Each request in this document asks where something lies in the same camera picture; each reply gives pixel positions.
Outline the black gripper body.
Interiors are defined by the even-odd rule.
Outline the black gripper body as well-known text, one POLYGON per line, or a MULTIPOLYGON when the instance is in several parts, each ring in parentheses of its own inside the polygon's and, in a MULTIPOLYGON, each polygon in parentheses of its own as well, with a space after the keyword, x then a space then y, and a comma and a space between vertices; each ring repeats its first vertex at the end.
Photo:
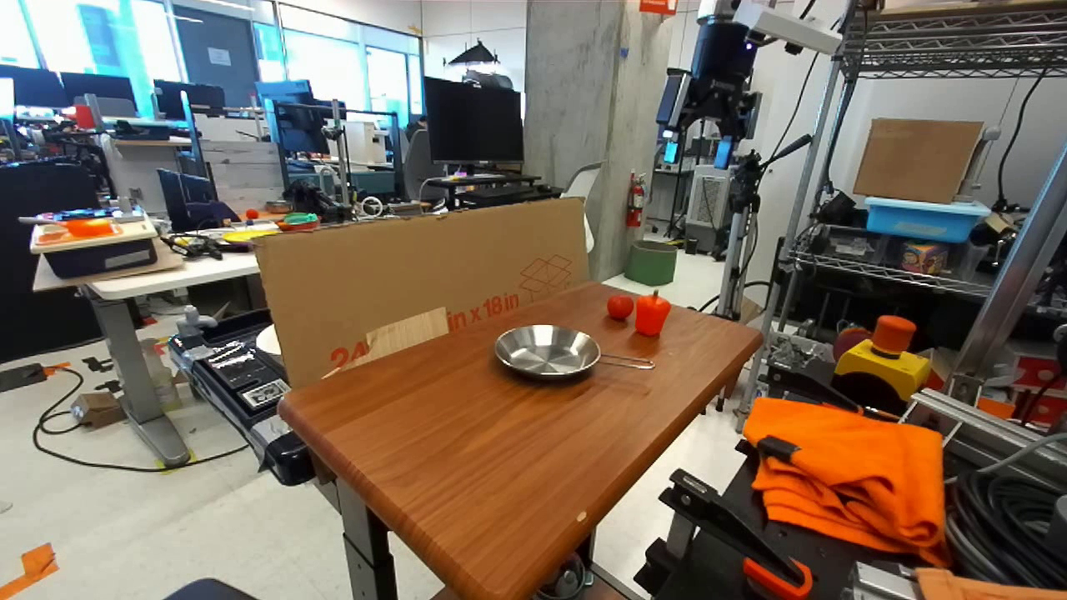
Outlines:
POLYGON ((685 116, 734 131, 754 76, 756 36, 734 20, 700 17, 685 116))

